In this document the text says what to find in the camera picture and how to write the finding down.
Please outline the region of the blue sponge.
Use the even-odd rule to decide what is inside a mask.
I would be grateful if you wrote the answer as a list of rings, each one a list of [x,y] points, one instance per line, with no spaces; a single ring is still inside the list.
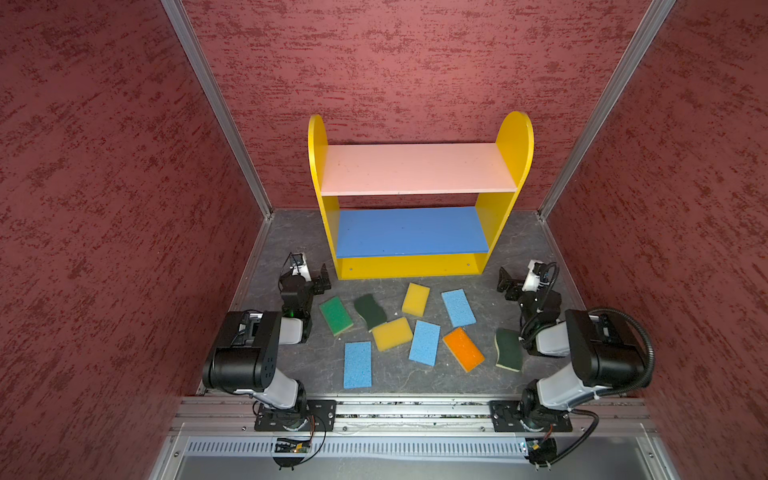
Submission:
[[[476,317],[463,289],[443,292],[441,298],[453,328],[465,327],[476,323]]]
[[[409,359],[433,367],[436,362],[440,326],[425,321],[417,321],[411,342]]]
[[[351,342],[344,350],[344,389],[372,387],[372,346],[370,342]]]

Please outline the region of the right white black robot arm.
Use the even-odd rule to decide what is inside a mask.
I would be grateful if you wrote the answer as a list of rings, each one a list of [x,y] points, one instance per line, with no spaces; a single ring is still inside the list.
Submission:
[[[498,367],[518,371],[524,354],[566,358],[555,374],[530,382],[513,412],[531,429],[555,423],[576,407],[604,396],[645,388],[655,368],[648,332],[630,315],[613,308],[562,308],[555,290],[560,268],[555,262],[531,261],[524,279],[501,267],[497,291],[517,303],[516,331],[495,333]]]

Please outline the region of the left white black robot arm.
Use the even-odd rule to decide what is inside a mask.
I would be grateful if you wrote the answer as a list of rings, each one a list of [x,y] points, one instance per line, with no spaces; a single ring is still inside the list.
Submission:
[[[277,367],[282,345],[308,341],[314,297],[331,288],[328,269],[316,276],[292,266],[279,277],[279,311],[242,310],[226,314],[202,368],[205,388],[247,395],[278,414],[308,416],[306,390]]]

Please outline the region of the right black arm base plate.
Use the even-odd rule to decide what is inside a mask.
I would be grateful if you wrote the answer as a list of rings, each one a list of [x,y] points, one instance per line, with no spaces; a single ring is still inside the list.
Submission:
[[[497,433],[530,433],[533,435],[570,433],[573,431],[567,411],[552,410],[536,403],[494,400],[488,403],[490,419]]]

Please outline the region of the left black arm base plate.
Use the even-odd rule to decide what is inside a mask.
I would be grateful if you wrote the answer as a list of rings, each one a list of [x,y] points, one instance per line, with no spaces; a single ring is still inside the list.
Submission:
[[[253,429],[256,432],[311,433],[330,432],[334,429],[337,402],[309,399],[292,409],[277,409],[259,404],[254,408]]]

